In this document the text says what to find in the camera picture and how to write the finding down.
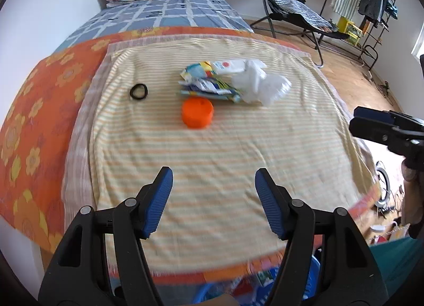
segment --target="blue gripper pad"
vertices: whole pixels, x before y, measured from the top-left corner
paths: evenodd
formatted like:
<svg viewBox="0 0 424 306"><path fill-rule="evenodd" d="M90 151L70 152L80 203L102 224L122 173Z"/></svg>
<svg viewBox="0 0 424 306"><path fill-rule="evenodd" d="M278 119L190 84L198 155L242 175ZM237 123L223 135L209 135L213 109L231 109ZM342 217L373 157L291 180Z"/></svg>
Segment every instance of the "blue gripper pad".
<svg viewBox="0 0 424 306"><path fill-rule="evenodd" d="M142 234L146 238L149 238L150 234L156 231L172 189L172 170L169 167L163 167L162 169L165 169L162 178L158 181L155 179L151 186L154 187L154 185L156 185L157 188L149 207L146 209L145 224L142 231Z"/></svg>
<svg viewBox="0 0 424 306"><path fill-rule="evenodd" d="M265 180L261 170L255 174L255 188L264 208L271 230L281 238L284 234L283 217L281 209L272 194L271 188Z"/></svg>

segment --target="white plastic bag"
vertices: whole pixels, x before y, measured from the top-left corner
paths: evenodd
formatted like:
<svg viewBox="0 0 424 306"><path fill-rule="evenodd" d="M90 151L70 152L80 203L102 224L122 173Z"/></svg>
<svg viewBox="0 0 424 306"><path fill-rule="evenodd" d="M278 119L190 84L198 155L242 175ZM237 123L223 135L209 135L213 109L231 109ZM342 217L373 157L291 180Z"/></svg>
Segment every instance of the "white plastic bag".
<svg viewBox="0 0 424 306"><path fill-rule="evenodd" d="M235 74L232 84L241 91L243 101L260 101L264 106L270 106L277 99L283 98L291 88L291 82L287 78L267 74L255 60L246 62L246 71Z"/></svg>
<svg viewBox="0 0 424 306"><path fill-rule="evenodd" d="M291 82L277 74L267 74L259 84L258 100L263 106L272 105L277 99L283 98L291 89Z"/></svg>

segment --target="blue checkered bedsheet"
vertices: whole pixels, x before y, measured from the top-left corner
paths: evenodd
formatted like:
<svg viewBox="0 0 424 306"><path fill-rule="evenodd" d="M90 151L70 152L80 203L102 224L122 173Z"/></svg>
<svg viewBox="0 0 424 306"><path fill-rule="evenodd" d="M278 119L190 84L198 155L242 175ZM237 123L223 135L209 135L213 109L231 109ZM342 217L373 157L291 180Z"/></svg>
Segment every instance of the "blue checkered bedsheet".
<svg viewBox="0 0 424 306"><path fill-rule="evenodd" d="M225 0L148 0L106 8L57 49L118 32L160 26L201 26L253 32Z"/></svg>

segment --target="screw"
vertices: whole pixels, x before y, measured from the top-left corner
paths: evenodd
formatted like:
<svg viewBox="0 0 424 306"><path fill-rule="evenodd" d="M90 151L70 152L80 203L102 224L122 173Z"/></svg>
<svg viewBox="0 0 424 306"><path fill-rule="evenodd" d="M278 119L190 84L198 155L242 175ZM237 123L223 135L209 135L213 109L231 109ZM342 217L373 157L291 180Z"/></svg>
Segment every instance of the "screw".
<svg viewBox="0 0 424 306"><path fill-rule="evenodd" d="M295 198L294 200L292 200L292 205L295 207L302 207L304 203L302 200Z"/></svg>
<svg viewBox="0 0 424 306"><path fill-rule="evenodd" d="M347 210L342 207L337 208L336 212L343 217L347 215Z"/></svg>
<svg viewBox="0 0 424 306"><path fill-rule="evenodd" d="M132 207L132 206L135 206L135 204L137 203L137 200L135 199L135 198L127 198L126 200L125 200L125 205L127 206L127 207Z"/></svg>
<svg viewBox="0 0 424 306"><path fill-rule="evenodd" d="M82 215L88 214L91 212L91 207L90 206L84 206L81 208L80 213Z"/></svg>

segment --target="black hair tie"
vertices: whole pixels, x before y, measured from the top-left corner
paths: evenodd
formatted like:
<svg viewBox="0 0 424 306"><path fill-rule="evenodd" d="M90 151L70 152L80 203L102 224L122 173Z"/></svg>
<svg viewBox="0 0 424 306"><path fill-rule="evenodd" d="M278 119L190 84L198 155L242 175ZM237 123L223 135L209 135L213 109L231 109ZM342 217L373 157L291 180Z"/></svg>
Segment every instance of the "black hair tie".
<svg viewBox="0 0 424 306"><path fill-rule="evenodd" d="M142 97L138 97L134 93L137 92L142 87L144 88L144 95ZM145 99L147 97L147 94L148 94L148 90L147 90L147 86L145 84L135 84L130 90L131 98L135 99L137 101L141 101L141 100Z"/></svg>

